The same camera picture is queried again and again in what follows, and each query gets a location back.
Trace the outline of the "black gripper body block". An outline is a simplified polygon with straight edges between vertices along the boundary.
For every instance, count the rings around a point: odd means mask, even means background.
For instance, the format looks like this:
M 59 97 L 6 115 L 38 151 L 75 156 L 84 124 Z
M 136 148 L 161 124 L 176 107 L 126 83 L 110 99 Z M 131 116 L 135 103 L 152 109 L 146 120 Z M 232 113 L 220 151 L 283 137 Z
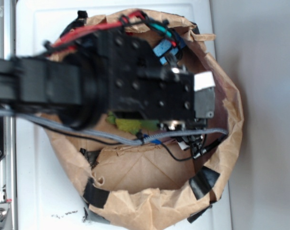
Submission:
M 162 65 L 146 40 L 120 32 L 101 31 L 98 46 L 107 111 L 127 119 L 195 119 L 193 73 Z

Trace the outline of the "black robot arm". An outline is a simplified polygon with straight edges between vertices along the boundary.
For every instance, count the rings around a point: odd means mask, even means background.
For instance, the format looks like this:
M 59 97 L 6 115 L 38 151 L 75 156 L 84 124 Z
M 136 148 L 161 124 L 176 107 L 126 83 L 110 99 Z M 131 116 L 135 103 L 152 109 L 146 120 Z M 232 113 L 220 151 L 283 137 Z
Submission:
M 76 130 L 94 126 L 108 112 L 160 122 L 196 118 L 194 75 L 162 65 L 146 40 L 99 31 L 76 47 L 60 62 L 0 59 L 0 105 L 15 114 L 56 114 Z

